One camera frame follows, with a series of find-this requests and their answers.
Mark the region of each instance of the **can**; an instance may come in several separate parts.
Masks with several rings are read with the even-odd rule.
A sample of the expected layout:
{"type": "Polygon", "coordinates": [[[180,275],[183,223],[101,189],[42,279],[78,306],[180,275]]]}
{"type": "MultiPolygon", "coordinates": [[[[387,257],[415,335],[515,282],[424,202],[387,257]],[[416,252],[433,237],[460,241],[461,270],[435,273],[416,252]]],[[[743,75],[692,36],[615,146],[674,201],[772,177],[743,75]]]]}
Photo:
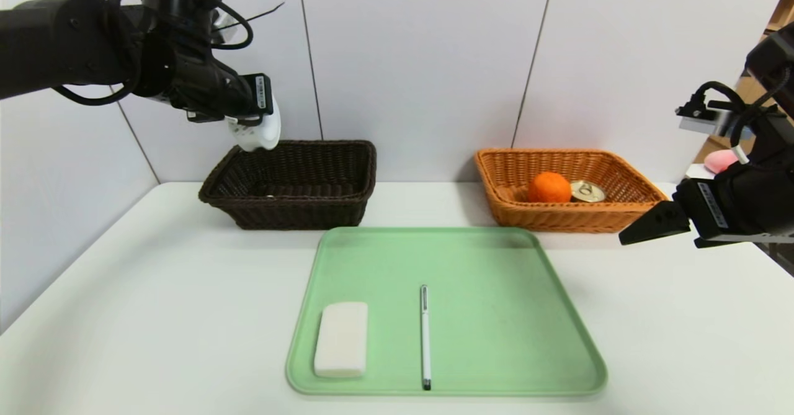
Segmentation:
{"type": "Polygon", "coordinates": [[[573,181],[571,195],[574,202],[601,203],[607,199],[604,190],[590,181],[573,181]]]}

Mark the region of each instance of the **dark brown basket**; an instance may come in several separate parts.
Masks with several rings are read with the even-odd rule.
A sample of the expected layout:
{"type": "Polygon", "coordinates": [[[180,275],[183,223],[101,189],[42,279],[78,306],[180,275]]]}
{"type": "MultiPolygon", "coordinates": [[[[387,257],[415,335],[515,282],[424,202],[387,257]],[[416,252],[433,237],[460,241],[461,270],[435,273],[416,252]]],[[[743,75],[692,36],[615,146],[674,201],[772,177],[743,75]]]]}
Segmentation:
{"type": "Polygon", "coordinates": [[[375,188],[369,141],[281,141],[272,150],[234,147],[198,199],[243,229],[358,226],[375,188]]]}

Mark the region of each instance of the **wicker basket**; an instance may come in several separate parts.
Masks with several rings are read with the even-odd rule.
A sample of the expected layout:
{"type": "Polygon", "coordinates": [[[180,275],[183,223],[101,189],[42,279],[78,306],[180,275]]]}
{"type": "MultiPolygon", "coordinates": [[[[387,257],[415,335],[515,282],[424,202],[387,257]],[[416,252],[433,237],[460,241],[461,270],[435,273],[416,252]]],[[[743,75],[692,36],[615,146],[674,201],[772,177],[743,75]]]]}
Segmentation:
{"type": "Polygon", "coordinates": [[[618,156],[596,149],[482,149],[475,156],[491,212],[502,226],[532,231],[616,232],[667,199],[618,156]],[[607,194],[602,203],[528,203],[540,172],[587,180],[607,194]]]}
{"type": "Polygon", "coordinates": [[[369,141],[281,141],[273,150],[234,147],[198,199],[243,229],[357,226],[375,188],[369,141]]]}

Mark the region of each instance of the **white sponge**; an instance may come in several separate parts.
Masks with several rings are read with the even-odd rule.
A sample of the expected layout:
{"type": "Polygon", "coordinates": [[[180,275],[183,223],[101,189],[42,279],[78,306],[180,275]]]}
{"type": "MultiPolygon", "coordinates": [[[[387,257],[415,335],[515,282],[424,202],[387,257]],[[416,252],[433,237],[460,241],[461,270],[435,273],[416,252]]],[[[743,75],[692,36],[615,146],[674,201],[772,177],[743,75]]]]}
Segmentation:
{"type": "Polygon", "coordinates": [[[323,310],[314,374],[323,378],[355,378],[367,369],[367,304],[340,302],[323,310]]]}

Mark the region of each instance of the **white pen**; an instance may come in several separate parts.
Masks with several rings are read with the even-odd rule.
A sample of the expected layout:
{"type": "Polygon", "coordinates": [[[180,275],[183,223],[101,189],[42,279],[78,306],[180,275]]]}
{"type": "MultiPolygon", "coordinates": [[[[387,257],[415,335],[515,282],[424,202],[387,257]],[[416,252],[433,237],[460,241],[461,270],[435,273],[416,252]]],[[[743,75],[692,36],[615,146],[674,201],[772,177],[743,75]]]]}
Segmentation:
{"type": "Polygon", "coordinates": [[[430,309],[427,305],[427,285],[419,289],[422,310],[422,389],[430,390],[430,309]]]}

